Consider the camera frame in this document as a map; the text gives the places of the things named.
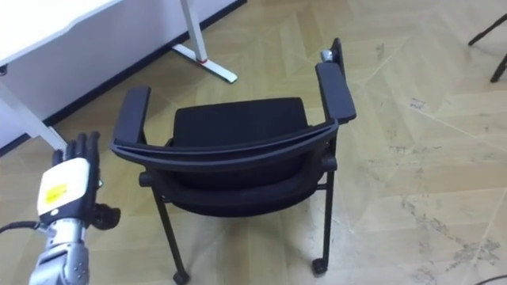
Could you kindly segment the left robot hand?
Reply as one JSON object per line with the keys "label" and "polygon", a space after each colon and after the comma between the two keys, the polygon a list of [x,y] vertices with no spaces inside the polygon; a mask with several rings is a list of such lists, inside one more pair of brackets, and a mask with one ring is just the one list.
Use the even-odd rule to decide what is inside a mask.
{"label": "left robot hand", "polygon": [[120,222],[121,210],[97,202],[100,179],[100,134],[81,133],[56,150],[52,166],[42,175],[36,210],[40,222],[50,225],[60,219],[76,219],[84,227],[110,230]]}

